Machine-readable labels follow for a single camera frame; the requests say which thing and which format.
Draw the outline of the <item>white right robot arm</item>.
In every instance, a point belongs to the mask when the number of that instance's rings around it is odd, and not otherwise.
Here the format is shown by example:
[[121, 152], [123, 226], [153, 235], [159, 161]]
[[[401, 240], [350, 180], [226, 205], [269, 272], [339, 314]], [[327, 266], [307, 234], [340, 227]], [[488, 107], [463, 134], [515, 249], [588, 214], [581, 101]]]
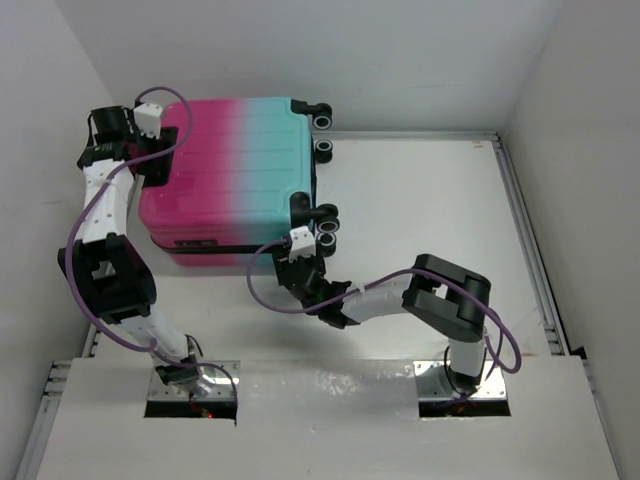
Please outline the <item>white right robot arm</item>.
[[[350, 281], [325, 279], [320, 256], [289, 260], [281, 247], [271, 253], [278, 284], [291, 293], [306, 313], [331, 327], [344, 329], [366, 320], [411, 314], [448, 341], [446, 374], [460, 395], [475, 393], [484, 368], [483, 309], [489, 305], [491, 282], [484, 276], [430, 254], [416, 257], [413, 272], [360, 291]], [[318, 304], [349, 291], [330, 305]]]

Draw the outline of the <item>pink suitcase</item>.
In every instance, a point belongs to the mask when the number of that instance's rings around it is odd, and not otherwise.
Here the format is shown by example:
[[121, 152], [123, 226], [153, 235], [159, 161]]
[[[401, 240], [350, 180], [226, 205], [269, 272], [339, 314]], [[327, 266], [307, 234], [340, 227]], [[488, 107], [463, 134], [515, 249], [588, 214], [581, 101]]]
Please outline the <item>pink suitcase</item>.
[[185, 143], [166, 185], [141, 189], [138, 215], [176, 263], [213, 265], [308, 226], [329, 251], [338, 208], [316, 200], [316, 166], [333, 158], [316, 130], [333, 123], [327, 103], [290, 97], [192, 100], [167, 106], [162, 127]]

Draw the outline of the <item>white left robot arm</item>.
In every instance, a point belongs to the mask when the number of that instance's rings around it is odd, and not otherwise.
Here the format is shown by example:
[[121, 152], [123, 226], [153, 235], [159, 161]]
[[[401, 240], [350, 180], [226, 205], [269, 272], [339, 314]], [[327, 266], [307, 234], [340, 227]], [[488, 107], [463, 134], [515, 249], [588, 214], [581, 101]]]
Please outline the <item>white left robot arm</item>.
[[84, 207], [58, 263], [102, 333], [149, 354], [163, 384], [192, 392], [202, 374], [196, 343], [156, 308], [152, 272], [127, 236], [136, 176], [159, 176], [172, 158], [177, 131], [162, 127], [162, 116], [161, 106], [143, 102], [89, 114], [89, 140], [77, 162]]

